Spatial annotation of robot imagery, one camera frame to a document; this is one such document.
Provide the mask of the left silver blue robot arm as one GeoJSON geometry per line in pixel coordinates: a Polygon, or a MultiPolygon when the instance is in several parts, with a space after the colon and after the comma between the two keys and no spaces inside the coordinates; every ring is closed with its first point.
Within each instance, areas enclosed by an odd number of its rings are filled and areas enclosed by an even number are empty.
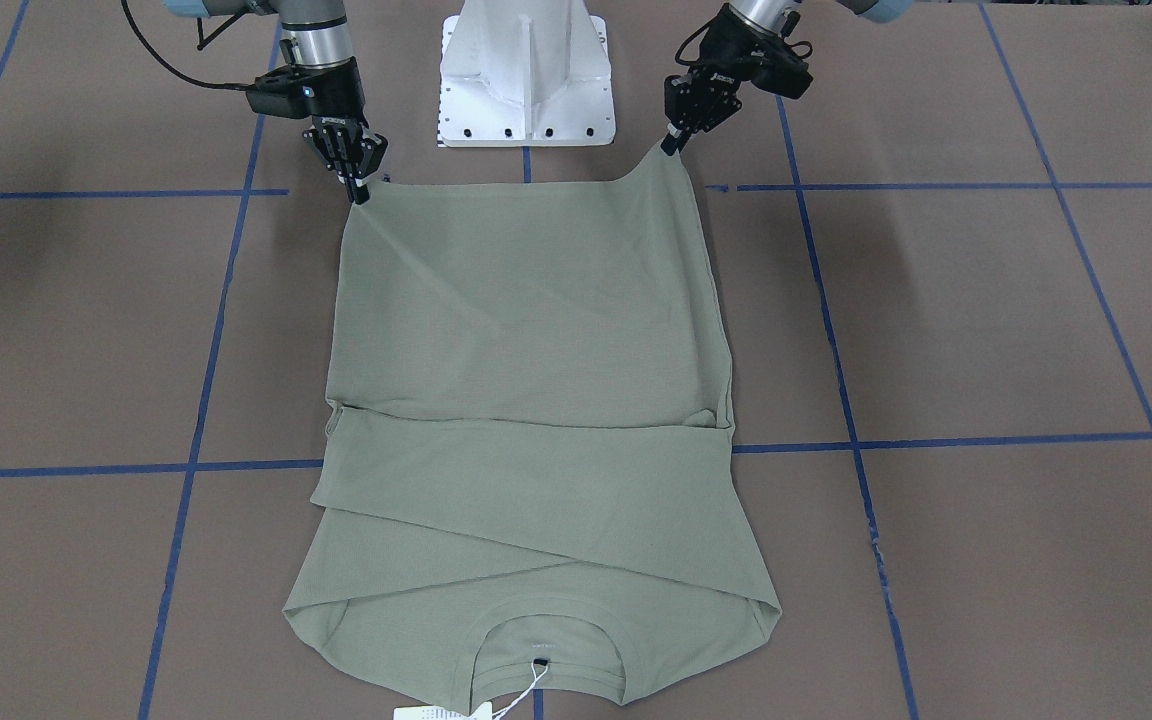
{"type": "Polygon", "coordinates": [[[812,86],[810,41],[791,41],[799,1],[726,1],[681,41],[675,63],[685,71],[664,79],[666,156],[677,156],[696,135],[713,131],[742,108],[740,88],[799,100],[812,86]]]}

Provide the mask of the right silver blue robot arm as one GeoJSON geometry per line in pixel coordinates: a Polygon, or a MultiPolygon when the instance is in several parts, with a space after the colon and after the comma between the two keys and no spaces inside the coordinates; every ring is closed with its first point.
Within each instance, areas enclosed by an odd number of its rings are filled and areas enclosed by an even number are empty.
{"type": "Polygon", "coordinates": [[[303,141],[317,160],[335,174],[353,205],[370,199],[369,183],[380,169],[388,141],[365,115],[364,85],[342,1],[165,1],[179,17],[223,17],[214,32],[198,32],[205,47],[247,15],[276,15],[279,54],[283,63],[248,83],[217,83],[187,76],[151,51],[157,63],[196,88],[241,92],[253,113],[264,118],[308,119],[303,141]]]}

